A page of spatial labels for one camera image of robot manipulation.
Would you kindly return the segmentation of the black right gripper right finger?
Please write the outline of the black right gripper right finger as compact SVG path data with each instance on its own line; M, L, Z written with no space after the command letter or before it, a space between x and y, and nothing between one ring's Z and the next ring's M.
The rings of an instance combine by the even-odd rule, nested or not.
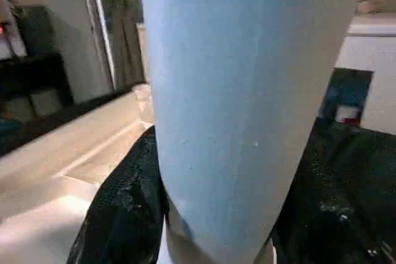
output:
M394 263L395 136L314 126L273 238L280 263Z

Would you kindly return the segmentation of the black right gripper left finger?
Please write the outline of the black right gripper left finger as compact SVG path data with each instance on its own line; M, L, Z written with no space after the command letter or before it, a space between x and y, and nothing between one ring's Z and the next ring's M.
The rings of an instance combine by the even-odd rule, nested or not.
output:
M148 128L98 189L68 263L156 263L167 205L155 128Z

